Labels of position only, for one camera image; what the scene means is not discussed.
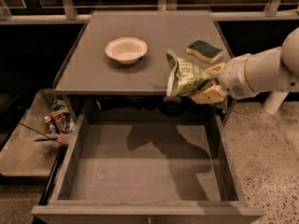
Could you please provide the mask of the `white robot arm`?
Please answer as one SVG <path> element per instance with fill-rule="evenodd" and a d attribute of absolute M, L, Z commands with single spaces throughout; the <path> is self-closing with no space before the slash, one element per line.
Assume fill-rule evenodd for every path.
<path fill-rule="evenodd" d="M 263 109 L 274 114 L 290 92 L 299 92 L 299 28 L 285 38 L 281 47 L 247 53 L 206 71 L 218 83 L 208 82 L 194 93 L 191 98 L 197 104 L 213 105 L 228 96 L 240 100 L 269 91 Z"/>

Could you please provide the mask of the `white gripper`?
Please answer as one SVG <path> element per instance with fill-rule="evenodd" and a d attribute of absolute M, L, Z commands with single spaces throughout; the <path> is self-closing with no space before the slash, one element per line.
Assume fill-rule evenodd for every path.
<path fill-rule="evenodd" d="M 197 104 L 216 104 L 223 102 L 227 96 L 240 100 L 254 97 L 258 94 L 246 80 L 246 62 L 250 54 L 234 57 L 228 63 L 218 63 L 209 67 L 206 72 L 217 78 L 210 80 L 200 90 L 191 95 L 192 100 Z"/>

